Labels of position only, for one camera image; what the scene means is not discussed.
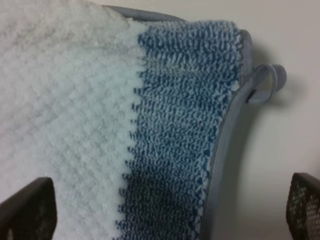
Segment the blue towel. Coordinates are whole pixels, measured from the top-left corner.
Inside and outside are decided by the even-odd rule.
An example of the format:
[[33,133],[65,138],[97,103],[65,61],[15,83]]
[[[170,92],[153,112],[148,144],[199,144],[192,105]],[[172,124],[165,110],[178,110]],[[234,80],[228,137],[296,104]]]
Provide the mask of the blue towel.
[[83,0],[2,0],[0,19],[0,202],[48,176],[54,239],[199,239],[240,87],[235,24],[142,23]]

